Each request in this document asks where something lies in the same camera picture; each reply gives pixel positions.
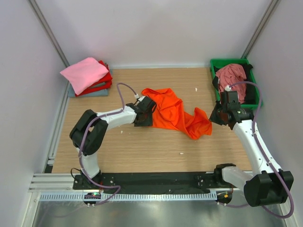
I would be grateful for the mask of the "orange t shirt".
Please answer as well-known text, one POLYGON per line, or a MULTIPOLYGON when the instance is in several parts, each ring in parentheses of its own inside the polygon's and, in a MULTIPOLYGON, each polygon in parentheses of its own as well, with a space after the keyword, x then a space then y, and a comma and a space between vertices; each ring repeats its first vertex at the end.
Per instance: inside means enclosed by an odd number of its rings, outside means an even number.
POLYGON ((145 88, 142 95, 157 105, 152 114, 154 128, 180 131, 193 140, 212 135, 212 123, 206 112, 196 107, 192 115, 187 113, 183 100, 171 88, 145 88))

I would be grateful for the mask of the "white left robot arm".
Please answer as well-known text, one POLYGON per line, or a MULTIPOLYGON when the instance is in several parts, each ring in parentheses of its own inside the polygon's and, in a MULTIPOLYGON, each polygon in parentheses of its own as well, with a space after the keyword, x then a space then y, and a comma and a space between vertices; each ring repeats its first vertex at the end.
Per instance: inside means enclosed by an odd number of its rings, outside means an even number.
POLYGON ((135 127, 153 126, 152 115, 156 102, 147 96, 136 99, 122 108, 96 113, 86 110, 70 132, 70 139, 78 150, 84 184, 90 189, 100 185, 101 170, 98 166, 97 151, 105 134, 115 127, 133 124, 135 127))

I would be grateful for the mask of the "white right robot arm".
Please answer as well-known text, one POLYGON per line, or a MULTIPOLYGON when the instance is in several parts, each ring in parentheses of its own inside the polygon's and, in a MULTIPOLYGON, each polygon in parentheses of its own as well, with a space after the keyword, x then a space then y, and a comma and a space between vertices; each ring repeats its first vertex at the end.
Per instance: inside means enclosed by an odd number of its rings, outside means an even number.
POLYGON ((213 181, 218 187, 227 184, 240 189, 252 207, 285 203, 294 182, 290 171, 283 171, 266 147, 251 109, 242 108, 236 91, 223 91, 210 121, 227 125, 237 135, 252 167, 252 175, 235 164, 216 166, 213 181))

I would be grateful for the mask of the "black shirt in bin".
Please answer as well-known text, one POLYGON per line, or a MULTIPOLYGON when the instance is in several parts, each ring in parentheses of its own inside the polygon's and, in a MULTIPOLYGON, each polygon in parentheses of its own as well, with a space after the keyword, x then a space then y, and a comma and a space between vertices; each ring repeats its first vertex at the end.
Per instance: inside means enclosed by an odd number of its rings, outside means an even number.
MULTIPOLYGON (((253 66, 251 64, 247 64, 247 63, 240 63, 239 65, 241 65, 244 68, 244 71, 245 71, 245 74, 247 77, 247 79, 245 81, 251 82, 250 73, 251 73, 253 66)), ((219 70, 219 68, 214 66, 214 72, 216 73, 218 70, 219 70)), ((214 88, 218 91, 218 78, 216 76, 214 76, 212 84, 213 84, 214 88)), ((246 96, 245 96, 243 104, 255 104, 256 103, 255 95, 256 95, 255 87, 251 84, 246 84, 246 96)))

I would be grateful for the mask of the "dusty pink crumpled shirt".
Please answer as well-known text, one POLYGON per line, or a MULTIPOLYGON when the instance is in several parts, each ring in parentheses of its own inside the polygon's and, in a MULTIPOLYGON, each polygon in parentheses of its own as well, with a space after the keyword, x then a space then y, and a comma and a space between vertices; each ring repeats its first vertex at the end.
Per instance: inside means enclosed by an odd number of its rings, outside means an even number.
MULTIPOLYGON (((215 76, 218 78, 218 91, 221 93, 229 85, 245 81, 247 79, 244 68, 239 64, 229 64, 219 69, 215 76)), ((239 102, 244 103, 246 96, 246 84, 232 86, 232 91, 237 91, 239 102)))

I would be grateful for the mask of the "grey folded shirt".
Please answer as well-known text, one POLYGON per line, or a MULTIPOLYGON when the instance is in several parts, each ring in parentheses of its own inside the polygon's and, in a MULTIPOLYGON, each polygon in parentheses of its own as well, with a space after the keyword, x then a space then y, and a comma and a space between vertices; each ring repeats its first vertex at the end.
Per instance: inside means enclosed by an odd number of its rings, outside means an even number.
POLYGON ((85 89, 79 95, 75 94, 73 87, 70 85, 68 90, 68 97, 98 97, 98 96, 108 96, 109 89, 112 86, 112 75, 109 71, 100 81, 96 82, 92 86, 85 89))

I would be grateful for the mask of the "red folded shirt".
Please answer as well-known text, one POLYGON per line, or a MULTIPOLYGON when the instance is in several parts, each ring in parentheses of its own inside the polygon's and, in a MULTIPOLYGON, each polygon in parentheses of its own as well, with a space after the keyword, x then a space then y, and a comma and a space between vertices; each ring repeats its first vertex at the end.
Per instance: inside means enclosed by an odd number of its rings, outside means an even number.
POLYGON ((106 63, 104 63, 103 61, 98 61, 98 62, 99 62, 99 64, 103 65, 108 70, 107 74, 103 78, 101 78, 99 81, 95 82, 90 87, 86 88, 79 95, 75 94, 76 97, 82 97, 85 95, 96 95, 97 92, 100 92, 100 91, 108 92, 108 89, 111 88, 113 78, 111 76, 109 66, 106 63))

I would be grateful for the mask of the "pink folded shirt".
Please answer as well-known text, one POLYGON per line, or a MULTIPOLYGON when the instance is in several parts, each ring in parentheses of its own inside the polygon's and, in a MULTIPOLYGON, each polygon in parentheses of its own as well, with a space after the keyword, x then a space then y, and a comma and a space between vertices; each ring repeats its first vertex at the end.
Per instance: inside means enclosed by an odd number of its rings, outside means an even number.
POLYGON ((71 84, 74 93, 80 95, 85 89, 109 73, 106 66, 92 57, 85 58, 60 72, 71 84))

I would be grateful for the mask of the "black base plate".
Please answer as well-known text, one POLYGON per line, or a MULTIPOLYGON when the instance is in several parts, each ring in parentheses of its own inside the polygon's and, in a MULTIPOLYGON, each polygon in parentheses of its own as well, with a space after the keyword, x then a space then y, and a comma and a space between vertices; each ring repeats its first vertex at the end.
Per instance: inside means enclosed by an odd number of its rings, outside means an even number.
POLYGON ((214 172, 102 173, 94 178, 105 186, 121 186, 119 194, 206 194, 235 188, 214 172))

